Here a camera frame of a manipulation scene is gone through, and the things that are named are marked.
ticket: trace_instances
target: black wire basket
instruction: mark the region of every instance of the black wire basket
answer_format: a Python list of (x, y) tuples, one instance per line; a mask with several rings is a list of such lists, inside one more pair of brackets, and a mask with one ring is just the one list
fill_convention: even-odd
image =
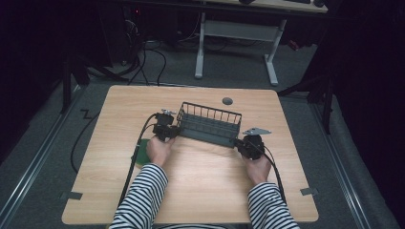
[(177, 116), (181, 136), (233, 148), (242, 115), (183, 102)]

